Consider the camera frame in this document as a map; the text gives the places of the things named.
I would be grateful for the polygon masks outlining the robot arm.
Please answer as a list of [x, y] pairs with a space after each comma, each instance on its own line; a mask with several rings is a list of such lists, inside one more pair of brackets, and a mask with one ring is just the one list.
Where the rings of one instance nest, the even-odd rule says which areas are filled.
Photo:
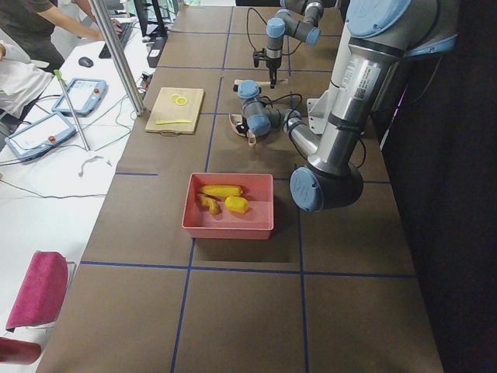
[[266, 23], [266, 46], [254, 51], [252, 59], [257, 68], [260, 61], [269, 69], [269, 87], [277, 84], [277, 71], [283, 57], [283, 39], [292, 37], [301, 43], [315, 45], [321, 35], [318, 28], [323, 16], [322, 1], [280, 1], [281, 9]]
[[363, 179], [350, 158], [393, 64], [437, 56], [454, 47], [457, 1], [351, 1], [328, 89], [309, 103], [309, 116], [324, 125], [316, 134], [292, 109], [263, 103], [259, 85], [239, 82], [248, 136], [281, 126], [305, 158], [290, 178], [295, 204], [321, 211], [353, 204]]

